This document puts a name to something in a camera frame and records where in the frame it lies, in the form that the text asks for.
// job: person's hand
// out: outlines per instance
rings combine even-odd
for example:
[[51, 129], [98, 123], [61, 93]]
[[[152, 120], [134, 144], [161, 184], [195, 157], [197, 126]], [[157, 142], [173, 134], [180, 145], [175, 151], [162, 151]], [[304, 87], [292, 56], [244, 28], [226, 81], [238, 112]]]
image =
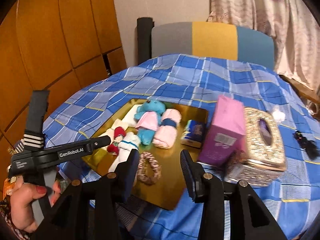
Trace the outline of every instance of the person's hand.
[[[56, 180], [53, 184], [54, 194], [50, 199], [51, 206], [60, 197], [60, 183]], [[17, 177], [16, 185], [10, 197], [11, 219], [17, 229], [24, 230], [28, 233], [34, 232], [38, 225], [33, 217], [31, 202], [43, 197], [47, 189], [43, 186], [23, 183], [22, 176]]]

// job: small blue package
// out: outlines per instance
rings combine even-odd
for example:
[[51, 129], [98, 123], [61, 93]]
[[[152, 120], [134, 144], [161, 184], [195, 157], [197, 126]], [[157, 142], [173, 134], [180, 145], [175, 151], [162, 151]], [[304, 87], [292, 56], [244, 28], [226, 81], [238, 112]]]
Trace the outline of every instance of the small blue package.
[[205, 124], [195, 120], [189, 120], [181, 136], [181, 143], [201, 148]]

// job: black furry object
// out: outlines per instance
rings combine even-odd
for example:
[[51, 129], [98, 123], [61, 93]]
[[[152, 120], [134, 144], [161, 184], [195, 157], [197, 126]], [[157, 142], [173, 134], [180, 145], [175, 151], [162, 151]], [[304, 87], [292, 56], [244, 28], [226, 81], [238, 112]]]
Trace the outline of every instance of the black furry object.
[[296, 131], [293, 136], [298, 141], [300, 147], [306, 150], [306, 153], [311, 160], [319, 156], [315, 141], [309, 141], [300, 131]]

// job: red nail polish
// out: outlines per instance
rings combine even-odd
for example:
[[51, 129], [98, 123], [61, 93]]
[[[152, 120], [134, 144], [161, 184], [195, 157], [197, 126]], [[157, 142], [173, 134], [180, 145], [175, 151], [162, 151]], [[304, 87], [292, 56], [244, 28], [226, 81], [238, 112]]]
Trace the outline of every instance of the red nail polish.
[[36, 190], [39, 194], [45, 194], [47, 193], [47, 189], [46, 187], [43, 187], [43, 186], [36, 186]]

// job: pink and purple carton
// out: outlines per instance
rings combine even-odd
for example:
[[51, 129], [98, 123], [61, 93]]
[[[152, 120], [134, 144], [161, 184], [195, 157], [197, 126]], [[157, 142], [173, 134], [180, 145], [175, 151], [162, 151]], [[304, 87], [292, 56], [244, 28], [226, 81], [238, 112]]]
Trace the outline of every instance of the pink and purple carton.
[[244, 105], [220, 95], [198, 160], [214, 166], [225, 163], [245, 135]]

